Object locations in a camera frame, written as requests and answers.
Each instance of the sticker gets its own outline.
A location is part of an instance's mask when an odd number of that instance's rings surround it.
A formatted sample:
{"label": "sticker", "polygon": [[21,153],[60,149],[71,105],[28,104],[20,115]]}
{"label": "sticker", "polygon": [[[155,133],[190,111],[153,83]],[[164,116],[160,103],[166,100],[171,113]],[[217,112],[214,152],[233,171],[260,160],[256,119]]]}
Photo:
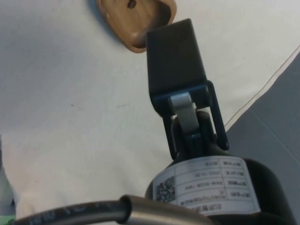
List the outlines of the sticker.
{"label": "sticker", "polygon": [[172,165],[155,177],[153,198],[206,216],[260,211],[247,165],[238,157],[201,157]]}

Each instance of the wooden cap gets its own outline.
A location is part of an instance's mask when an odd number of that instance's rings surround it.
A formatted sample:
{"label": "wooden cap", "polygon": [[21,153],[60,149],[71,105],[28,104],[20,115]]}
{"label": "wooden cap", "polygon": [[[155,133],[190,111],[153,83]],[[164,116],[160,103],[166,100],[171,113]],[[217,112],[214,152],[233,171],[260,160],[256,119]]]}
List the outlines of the wooden cap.
{"label": "wooden cap", "polygon": [[120,41],[134,53],[146,51],[146,34],[173,22],[174,0],[97,0],[97,8]]}

